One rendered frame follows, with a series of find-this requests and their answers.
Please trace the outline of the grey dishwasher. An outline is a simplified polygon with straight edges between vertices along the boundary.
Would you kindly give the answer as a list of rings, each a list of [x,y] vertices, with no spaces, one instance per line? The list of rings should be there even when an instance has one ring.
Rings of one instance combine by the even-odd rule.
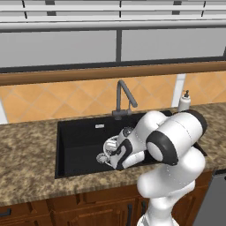
[[[226,169],[214,171],[192,226],[226,226]]]

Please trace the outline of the wooden window sill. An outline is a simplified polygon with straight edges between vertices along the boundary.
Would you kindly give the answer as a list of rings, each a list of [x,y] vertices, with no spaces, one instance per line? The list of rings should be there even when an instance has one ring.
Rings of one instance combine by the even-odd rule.
[[[184,64],[152,64],[42,72],[14,72],[0,73],[0,86],[221,71],[226,71],[226,60]]]

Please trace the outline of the wooden drawer front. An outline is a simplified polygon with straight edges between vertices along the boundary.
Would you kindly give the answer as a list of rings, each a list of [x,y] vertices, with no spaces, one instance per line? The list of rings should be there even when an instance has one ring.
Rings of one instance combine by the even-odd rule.
[[[0,207],[0,213],[11,209],[11,215],[0,217],[0,226],[53,226],[45,200]]]

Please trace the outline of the white soap dispenser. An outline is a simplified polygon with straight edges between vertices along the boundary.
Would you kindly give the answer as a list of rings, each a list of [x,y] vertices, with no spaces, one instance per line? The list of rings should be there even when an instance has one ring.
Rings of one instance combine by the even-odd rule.
[[[190,108],[190,105],[191,105],[191,97],[189,95],[189,91],[186,90],[185,94],[182,95],[179,100],[177,111],[181,112],[181,111],[187,110]]]

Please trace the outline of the black kitchen sink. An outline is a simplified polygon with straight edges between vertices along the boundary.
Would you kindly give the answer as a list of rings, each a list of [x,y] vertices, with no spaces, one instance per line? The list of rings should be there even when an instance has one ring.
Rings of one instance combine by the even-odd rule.
[[[168,110],[160,112],[167,117],[174,115]],[[109,161],[98,163],[96,156],[103,153],[103,144],[107,139],[118,135],[125,127],[135,127],[145,114],[124,116],[121,120],[116,120],[114,117],[97,117],[58,123],[56,177],[72,177],[114,170]],[[141,155],[144,160],[131,167],[153,163],[157,167],[161,165],[147,150]]]

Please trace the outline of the silver sink drain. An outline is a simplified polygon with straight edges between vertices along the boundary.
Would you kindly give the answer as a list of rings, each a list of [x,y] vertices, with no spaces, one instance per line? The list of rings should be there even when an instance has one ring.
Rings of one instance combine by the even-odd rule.
[[[108,156],[104,153],[100,153],[96,156],[98,163],[105,163],[109,160]]]

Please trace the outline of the grey sink faucet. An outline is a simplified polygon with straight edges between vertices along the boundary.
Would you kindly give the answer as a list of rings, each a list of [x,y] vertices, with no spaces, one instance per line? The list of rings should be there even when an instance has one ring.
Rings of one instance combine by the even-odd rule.
[[[124,90],[124,93],[129,101],[128,109],[121,109],[121,90]],[[138,103],[136,102],[135,98],[133,97],[131,91],[129,90],[125,82],[120,79],[117,82],[117,107],[115,110],[112,111],[112,116],[116,120],[121,120],[122,117],[131,115],[131,107],[137,108]]]

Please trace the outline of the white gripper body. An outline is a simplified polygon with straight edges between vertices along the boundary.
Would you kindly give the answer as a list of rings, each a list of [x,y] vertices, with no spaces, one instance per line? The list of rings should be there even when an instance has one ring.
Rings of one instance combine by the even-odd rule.
[[[107,139],[103,144],[103,153],[108,157],[111,157],[112,153],[117,150],[117,138],[117,135],[113,136]]]

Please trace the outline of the grey framed window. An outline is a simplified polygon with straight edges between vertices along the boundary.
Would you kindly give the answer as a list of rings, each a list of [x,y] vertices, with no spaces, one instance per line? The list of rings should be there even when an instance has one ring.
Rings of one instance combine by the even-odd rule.
[[[0,70],[226,60],[226,0],[0,0]]]

